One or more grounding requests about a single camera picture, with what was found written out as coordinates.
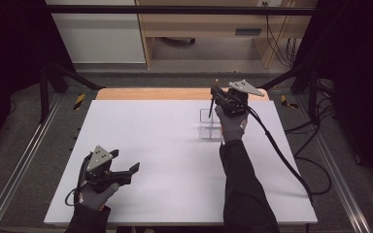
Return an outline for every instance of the black curtain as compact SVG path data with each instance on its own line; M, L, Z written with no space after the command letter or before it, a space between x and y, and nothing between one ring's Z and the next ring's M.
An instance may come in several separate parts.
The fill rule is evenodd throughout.
M345 2L322 0L319 4L341 10ZM358 157L373 169L373 1L350 1L325 40L316 45L335 16L312 18L295 65L311 58L307 54L313 47L321 48L310 68L314 67L318 78L334 81L336 114ZM308 76L301 73L294 84L305 83L305 80Z
M0 0L0 128L11 109L11 95L38 83L45 63L75 71L51 14L25 11L28 4L46 2Z

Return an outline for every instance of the wooden cabinet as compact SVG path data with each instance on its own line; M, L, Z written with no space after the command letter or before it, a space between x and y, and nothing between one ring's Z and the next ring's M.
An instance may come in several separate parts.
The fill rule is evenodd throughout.
M260 0L136 0L142 6L232 6L256 7ZM315 7L317 0L282 0L280 7ZM267 42L266 16L237 15L138 15L147 65L151 67L156 37L252 37L264 68L269 68L274 51ZM310 17L269 16L268 24L277 40L302 39Z

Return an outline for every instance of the white tabletop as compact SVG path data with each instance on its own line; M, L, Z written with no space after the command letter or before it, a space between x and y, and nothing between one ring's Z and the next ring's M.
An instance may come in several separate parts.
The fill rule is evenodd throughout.
M117 225L222 224L225 174L220 142L199 139L199 100L94 100L52 199L45 223L68 224L74 208L64 204L84 158L97 145L119 150L112 171L137 162L132 184L107 202ZM272 101L250 101L288 162L296 169ZM281 161L251 116L244 144L279 224L317 222L305 189Z

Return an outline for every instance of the metal bracket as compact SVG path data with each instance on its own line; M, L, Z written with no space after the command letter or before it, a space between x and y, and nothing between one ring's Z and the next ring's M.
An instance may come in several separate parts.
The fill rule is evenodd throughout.
M101 166L102 164L112 160L114 157L101 148L101 146L96 146L95 150L93 151L92 157L87 164L86 170L88 172L92 171L93 169Z
M241 92L254 94L254 95L258 95L262 97L264 96L262 92L260 92L258 89L256 89L253 85L249 84L245 80L234 82L234 83L230 82L228 85Z

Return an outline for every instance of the black and yellow tape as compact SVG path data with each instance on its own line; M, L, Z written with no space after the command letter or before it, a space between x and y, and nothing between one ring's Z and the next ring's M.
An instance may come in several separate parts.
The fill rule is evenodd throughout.
M84 94L80 94L78 96L77 102L75 103L75 106L74 106L74 110L78 110L80 108L80 106L84 102L84 99L85 99L85 95Z
M285 106L285 107L290 107L290 108L293 108L293 109L298 109L298 105L297 104L290 104L287 101L287 97L285 95L281 95L281 105Z

